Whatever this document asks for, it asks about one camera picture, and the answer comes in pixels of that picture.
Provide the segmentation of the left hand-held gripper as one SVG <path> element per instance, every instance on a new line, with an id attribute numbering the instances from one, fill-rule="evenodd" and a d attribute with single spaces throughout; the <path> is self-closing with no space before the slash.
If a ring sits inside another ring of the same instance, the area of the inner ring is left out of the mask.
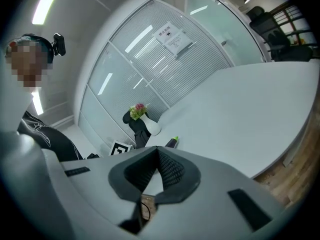
<path id="1" fill-rule="evenodd" d="M 129 152 L 131 150 L 131 145 L 125 144 L 123 142 L 115 140 L 112 143 L 112 146 L 110 148 L 109 156 L 118 155 L 122 153 Z"/>

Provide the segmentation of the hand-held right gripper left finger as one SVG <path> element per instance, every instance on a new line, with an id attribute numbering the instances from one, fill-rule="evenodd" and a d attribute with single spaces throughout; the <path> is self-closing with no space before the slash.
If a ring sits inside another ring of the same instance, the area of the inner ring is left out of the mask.
<path id="1" fill-rule="evenodd" d="M 111 168 L 127 155 L 61 163 L 27 135 L 0 135 L 0 178 L 23 216 L 50 240 L 158 240 L 141 197 L 121 199 Z"/>

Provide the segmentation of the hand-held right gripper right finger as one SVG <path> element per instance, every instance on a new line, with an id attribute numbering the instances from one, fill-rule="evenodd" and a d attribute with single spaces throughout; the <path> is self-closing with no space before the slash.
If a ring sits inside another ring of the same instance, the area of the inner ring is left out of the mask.
<path id="1" fill-rule="evenodd" d="M 285 208 L 259 183 L 234 167 L 207 157 L 159 147 L 195 164 L 201 174 L 197 189 L 183 202 L 160 204 L 144 227 L 144 240 L 272 240 L 297 213 Z M 254 230 L 229 192 L 244 191 L 270 218 Z"/>

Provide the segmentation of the purple eggplant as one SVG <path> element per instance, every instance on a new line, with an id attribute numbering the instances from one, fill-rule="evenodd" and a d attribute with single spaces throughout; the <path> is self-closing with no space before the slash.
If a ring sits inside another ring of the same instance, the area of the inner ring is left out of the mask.
<path id="1" fill-rule="evenodd" d="M 175 137 L 171 138 L 165 146 L 174 149 L 178 144 L 178 140 L 179 140 L 179 137 L 175 136 Z"/>

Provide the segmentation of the white square table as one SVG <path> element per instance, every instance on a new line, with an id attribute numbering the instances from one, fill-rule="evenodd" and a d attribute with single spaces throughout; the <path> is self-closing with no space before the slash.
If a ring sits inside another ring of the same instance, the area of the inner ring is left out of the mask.
<path id="1" fill-rule="evenodd" d="M 228 164 L 249 178 L 272 166 L 307 123 L 320 65 L 267 62 L 221 69 L 165 111 L 151 146 L 177 148 Z"/>

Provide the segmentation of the black mesh office chair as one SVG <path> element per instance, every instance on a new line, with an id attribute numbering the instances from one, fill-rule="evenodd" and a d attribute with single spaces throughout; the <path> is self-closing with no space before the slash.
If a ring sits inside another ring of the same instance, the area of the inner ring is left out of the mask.
<path id="1" fill-rule="evenodd" d="M 252 16 L 249 26 L 270 48 L 287 48 L 291 45 L 270 12 L 265 12 L 261 7 L 256 6 L 250 10 L 249 16 Z"/>
<path id="2" fill-rule="evenodd" d="M 139 118 L 137 120 L 133 120 L 131 117 L 130 117 L 130 112 L 127 111 L 123 118 L 122 118 L 122 121 L 124 124 L 128 124 L 128 126 L 131 128 L 131 130 L 135 133 L 139 132 L 139 131 L 145 131 L 146 134 L 150 137 L 151 134 L 149 133 L 149 131 L 147 130 L 146 128 L 146 125 L 145 123 Z"/>
<path id="3" fill-rule="evenodd" d="M 274 30 L 267 36 L 267 43 L 270 47 L 271 58 L 275 62 L 309 62 L 313 56 L 313 51 L 307 46 L 293 45 L 283 33 Z"/>

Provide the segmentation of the white vase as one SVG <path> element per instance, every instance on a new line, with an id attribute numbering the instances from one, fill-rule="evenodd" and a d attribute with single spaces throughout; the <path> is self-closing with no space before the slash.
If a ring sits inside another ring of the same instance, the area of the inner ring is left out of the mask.
<path id="1" fill-rule="evenodd" d="M 144 122 L 148 132 L 152 135 L 152 136 L 156 136 L 161 132 L 161 127 L 160 125 L 151 120 L 146 113 L 144 113 L 143 115 L 140 116 L 140 119 Z"/>

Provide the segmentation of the pink and yellow flower bouquet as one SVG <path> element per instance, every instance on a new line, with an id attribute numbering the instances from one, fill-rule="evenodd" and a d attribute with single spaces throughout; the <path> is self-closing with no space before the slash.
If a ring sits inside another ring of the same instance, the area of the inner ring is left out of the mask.
<path id="1" fill-rule="evenodd" d="M 133 120 L 139 119 L 142 115 L 147 112 L 147 106 L 143 103 L 137 103 L 129 108 L 129 115 Z"/>

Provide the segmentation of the person's black printed t-shirt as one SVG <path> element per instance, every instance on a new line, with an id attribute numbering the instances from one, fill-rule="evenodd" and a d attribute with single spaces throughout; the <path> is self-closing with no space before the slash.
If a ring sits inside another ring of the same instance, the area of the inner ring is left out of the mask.
<path id="1" fill-rule="evenodd" d="M 80 152 L 67 136 L 28 111 L 25 111 L 17 131 L 19 134 L 32 137 L 42 149 L 53 151 L 60 162 L 83 160 Z"/>

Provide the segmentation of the long ceiling light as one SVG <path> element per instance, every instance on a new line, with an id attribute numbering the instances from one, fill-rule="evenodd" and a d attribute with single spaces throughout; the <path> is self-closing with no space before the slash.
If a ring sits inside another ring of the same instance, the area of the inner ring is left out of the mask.
<path id="1" fill-rule="evenodd" d="M 31 94 L 32 94 L 32 102 L 33 102 L 34 109 L 35 109 L 37 115 L 38 116 L 42 115 L 44 113 L 44 111 L 43 111 L 43 107 L 42 107 L 42 104 L 41 104 L 41 99 L 40 99 L 39 92 L 38 91 L 34 91 Z"/>
<path id="2" fill-rule="evenodd" d="M 43 25 L 45 23 L 47 14 L 53 2 L 54 0 L 39 0 L 31 21 L 33 25 Z"/>

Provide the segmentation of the white paper notice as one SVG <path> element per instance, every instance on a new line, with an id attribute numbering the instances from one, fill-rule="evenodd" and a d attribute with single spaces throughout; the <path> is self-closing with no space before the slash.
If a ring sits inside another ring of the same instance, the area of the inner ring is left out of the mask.
<path id="1" fill-rule="evenodd" d="M 180 32 L 179 28 L 174 26 L 171 22 L 167 21 L 163 26 L 156 30 L 152 35 L 161 43 L 165 44 L 173 36 Z"/>

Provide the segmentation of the frosted glass door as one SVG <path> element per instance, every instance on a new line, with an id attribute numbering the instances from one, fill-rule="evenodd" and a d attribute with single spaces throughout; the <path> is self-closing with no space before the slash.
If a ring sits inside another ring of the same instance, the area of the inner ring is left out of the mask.
<path id="1" fill-rule="evenodd" d="M 251 33 L 223 3 L 187 0 L 186 13 L 216 40 L 235 66 L 264 62 Z"/>

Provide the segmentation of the black shelf rack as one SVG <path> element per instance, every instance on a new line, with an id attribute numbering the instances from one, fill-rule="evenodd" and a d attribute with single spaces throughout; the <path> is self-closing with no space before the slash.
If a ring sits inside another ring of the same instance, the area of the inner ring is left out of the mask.
<path id="1" fill-rule="evenodd" d="M 317 43 L 313 31 L 300 9 L 291 0 L 270 11 L 290 45 L 312 46 Z"/>

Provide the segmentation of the paper notice on wall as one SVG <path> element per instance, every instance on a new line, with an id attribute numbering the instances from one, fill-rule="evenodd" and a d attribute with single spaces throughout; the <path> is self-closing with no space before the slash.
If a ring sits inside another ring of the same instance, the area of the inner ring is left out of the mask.
<path id="1" fill-rule="evenodd" d="M 183 31 L 179 31 L 166 41 L 164 46 L 172 53 L 173 56 L 177 57 L 180 52 L 192 44 L 193 41 Z"/>

